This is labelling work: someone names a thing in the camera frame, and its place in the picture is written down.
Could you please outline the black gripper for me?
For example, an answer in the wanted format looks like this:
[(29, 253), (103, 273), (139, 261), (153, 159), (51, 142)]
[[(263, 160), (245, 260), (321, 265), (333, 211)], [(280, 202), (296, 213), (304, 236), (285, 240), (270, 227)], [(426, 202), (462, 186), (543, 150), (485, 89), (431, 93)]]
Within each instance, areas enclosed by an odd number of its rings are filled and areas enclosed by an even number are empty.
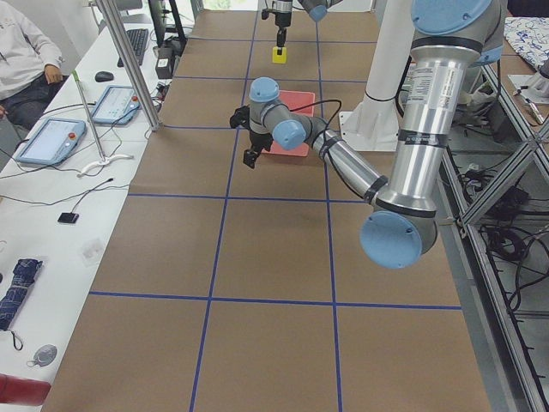
[(275, 25), (278, 27), (276, 34), (276, 54), (282, 55), (286, 50), (286, 38), (287, 38), (287, 28), (291, 26), (292, 22), (292, 11), (274, 11), (274, 21)]
[(250, 148), (243, 154), (243, 163), (249, 168), (255, 168), (262, 151), (271, 151), (271, 135), (250, 131)]

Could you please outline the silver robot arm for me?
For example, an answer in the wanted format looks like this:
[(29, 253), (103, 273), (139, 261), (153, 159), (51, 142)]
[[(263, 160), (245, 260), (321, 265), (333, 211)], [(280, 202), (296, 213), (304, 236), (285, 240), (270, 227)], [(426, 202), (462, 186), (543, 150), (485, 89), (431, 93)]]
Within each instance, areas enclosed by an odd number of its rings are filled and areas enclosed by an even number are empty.
[(390, 176), (377, 172), (326, 120), (292, 112), (269, 77), (252, 82), (249, 104), (230, 119), (232, 127), (250, 133), (245, 165), (253, 167), (273, 143), (286, 149), (309, 145), (374, 208), (360, 232), (365, 254), (389, 269), (415, 264), (437, 238), (431, 194), (465, 73), (473, 65), (499, 59), (506, 7), (504, 1), (412, 3), (411, 56), (416, 65)]
[[(320, 21), (328, 13), (328, 9), (340, 3), (341, 0), (304, 0), (299, 1), (304, 11), (313, 21)], [(287, 40), (287, 29), (291, 26), (293, 12), (293, 1), (274, 0), (266, 1), (262, 10), (262, 19), (267, 20), (270, 15), (274, 16), (274, 24), (278, 27), (276, 46), (273, 49), (274, 58), (281, 58), (287, 51), (285, 44)]]

